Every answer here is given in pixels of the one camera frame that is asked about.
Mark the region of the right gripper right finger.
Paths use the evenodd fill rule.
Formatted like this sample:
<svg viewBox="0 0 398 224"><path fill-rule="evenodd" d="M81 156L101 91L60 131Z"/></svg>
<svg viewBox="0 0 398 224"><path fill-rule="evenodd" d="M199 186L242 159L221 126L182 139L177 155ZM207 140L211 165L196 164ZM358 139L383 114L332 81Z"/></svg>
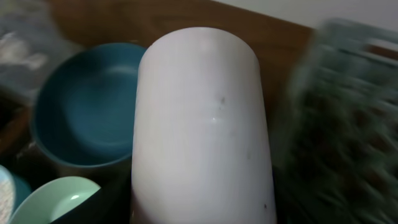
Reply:
<svg viewBox="0 0 398 224"><path fill-rule="evenodd" d="M275 166L272 166L272 176L274 181L277 224L297 224L297 211L294 198L289 192L288 182L281 171Z"/></svg>

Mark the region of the white tissue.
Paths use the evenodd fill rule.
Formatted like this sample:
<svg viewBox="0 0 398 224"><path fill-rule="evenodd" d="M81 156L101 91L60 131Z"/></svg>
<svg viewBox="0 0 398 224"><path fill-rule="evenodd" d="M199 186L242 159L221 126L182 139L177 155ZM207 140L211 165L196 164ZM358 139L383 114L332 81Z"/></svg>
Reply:
<svg viewBox="0 0 398 224"><path fill-rule="evenodd" d="M36 70L45 65L48 57L42 53L32 53L29 44L15 32L1 37L1 65L21 65Z"/></svg>

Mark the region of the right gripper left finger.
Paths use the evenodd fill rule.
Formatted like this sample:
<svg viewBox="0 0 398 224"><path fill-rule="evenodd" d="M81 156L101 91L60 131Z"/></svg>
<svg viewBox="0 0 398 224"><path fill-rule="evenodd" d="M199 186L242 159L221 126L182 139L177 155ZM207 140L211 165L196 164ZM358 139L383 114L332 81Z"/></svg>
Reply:
<svg viewBox="0 0 398 224"><path fill-rule="evenodd" d="M131 176L107 183L82 204L50 224L129 224Z"/></svg>

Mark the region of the pink cup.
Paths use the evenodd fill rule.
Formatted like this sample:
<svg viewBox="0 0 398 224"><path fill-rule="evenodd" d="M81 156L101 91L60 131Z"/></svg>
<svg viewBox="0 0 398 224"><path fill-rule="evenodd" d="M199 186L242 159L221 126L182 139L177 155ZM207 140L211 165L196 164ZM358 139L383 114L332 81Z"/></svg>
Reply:
<svg viewBox="0 0 398 224"><path fill-rule="evenodd" d="M260 68L220 29L156 40L139 65L134 223L277 221Z"/></svg>

